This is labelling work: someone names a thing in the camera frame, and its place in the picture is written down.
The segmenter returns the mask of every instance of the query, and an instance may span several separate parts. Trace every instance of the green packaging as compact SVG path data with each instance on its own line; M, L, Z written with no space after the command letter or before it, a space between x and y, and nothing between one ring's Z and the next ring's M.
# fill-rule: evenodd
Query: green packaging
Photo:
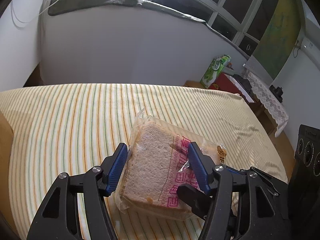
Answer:
M217 79L217 77L222 72L222 69L229 64L231 57L228 55L223 55L222 57L215 57L204 76L202 77L200 83L205 87L209 88L210 85Z

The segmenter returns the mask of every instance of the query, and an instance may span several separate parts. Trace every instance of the power cord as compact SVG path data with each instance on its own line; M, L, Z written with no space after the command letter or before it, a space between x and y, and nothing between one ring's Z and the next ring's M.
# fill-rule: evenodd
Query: power cord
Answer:
M17 17L17 15L16 15L16 13L15 13L15 11L14 11L14 7L13 7L13 0L12 0L11 3L10 3L11 14L14 15L14 17L17 19L18 22L24 23L24 24L29 24L29 23L31 23L34 19L36 19L37 17L39 17L41 14L43 14L45 10L49 9L52 5L56 4L58 1L59 1L59 0L56 0L53 4L49 5L49 6L48 6L47 8L45 8L41 13L39 13L38 15L36 15L35 17L33 17L30 21L28 21L28 22L23 22L23 21L19 20L18 17Z
M299 49L301 49L301 46L298 46L298 43L299 43L299 40L297 40L296 44L294 45L294 48L292 50L292 54L293 54L293 57L296 58L298 56L298 53L299 53ZM295 56L294 55L294 49L298 48L297 50L297 55Z

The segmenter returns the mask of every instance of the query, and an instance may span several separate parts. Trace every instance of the bread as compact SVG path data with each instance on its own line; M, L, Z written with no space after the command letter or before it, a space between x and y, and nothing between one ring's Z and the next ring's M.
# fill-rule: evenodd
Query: bread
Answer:
M185 169L177 175L187 159L181 138L180 134L153 121L141 126L130 151L121 193L130 207L171 219L185 220L192 215L191 208L180 201L174 191L186 182L197 187L192 170ZM202 147L203 153L218 163L214 145L208 145L212 147Z

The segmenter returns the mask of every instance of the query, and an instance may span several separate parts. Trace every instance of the black speaker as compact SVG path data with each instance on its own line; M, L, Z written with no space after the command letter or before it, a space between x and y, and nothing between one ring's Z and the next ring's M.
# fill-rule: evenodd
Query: black speaker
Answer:
M320 130L300 125L296 164L288 185L294 239L316 239L320 228Z

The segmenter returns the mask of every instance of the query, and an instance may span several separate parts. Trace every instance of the white cable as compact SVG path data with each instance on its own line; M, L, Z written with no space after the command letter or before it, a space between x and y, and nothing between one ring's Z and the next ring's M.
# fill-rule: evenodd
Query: white cable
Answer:
M59 0L56 0L53 4L49 5L49 6L48 6L47 8L45 8L41 13L39 13L38 15L36 15L34 18L31 19L31 21L28 21L28 22L23 22L23 21L21 21L21 20L18 19L17 15L16 15L16 13L15 13L15 11L14 11L13 0L11 1L10 6L11 6L11 11L12 11L14 17L15 17L19 22L28 24L28 23L32 22L34 19L36 19L37 17L39 17L45 10L49 9L52 5L54 5L54 4L57 3L58 1L59 1Z

